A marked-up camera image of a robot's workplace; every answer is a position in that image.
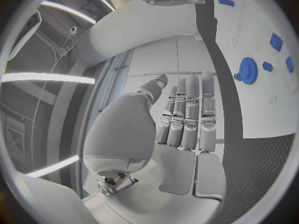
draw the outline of air vent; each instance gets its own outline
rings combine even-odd
[[[24,134],[6,125],[5,139],[10,156],[25,162]]]
[[[86,10],[92,17],[95,17],[100,13],[100,10],[93,3],[83,7],[83,9]]]

